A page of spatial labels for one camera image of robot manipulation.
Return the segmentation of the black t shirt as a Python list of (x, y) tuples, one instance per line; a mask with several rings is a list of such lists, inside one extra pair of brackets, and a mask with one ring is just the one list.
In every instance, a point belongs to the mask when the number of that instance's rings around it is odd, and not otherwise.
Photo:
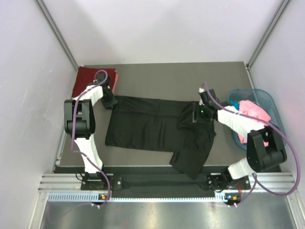
[(172, 152), (170, 165), (195, 179), (212, 149), (214, 121), (192, 123), (192, 102), (117, 96), (107, 146)]

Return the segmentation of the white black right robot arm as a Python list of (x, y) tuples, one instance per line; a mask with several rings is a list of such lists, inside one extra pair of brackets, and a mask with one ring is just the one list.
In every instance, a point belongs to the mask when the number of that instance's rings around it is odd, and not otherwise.
[(193, 122), (217, 121), (246, 140), (246, 156), (221, 172), (226, 188), (235, 188), (240, 178), (273, 168), (287, 160), (282, 136), (276, 126), (241, 113), (233, 105), (220, 104), (214, 90), (199, 88), (201, 100), (193, 112)]

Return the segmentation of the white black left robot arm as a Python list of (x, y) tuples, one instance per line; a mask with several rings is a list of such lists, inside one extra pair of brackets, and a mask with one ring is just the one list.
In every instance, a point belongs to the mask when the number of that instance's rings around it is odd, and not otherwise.
[(118, 103), (107, 81), (95, 80), (79, 96), (64, 101), (64, 130), (71, 136), (72, 152), (82, 156), (85, 174), (93, 175), (91, 183), (97, 189), (103, 189), (108, 178), (101, 173), (103, 162), (94, 141), (93, 107), (97, 102), (101, 102), (105, 109), (112, 109)]

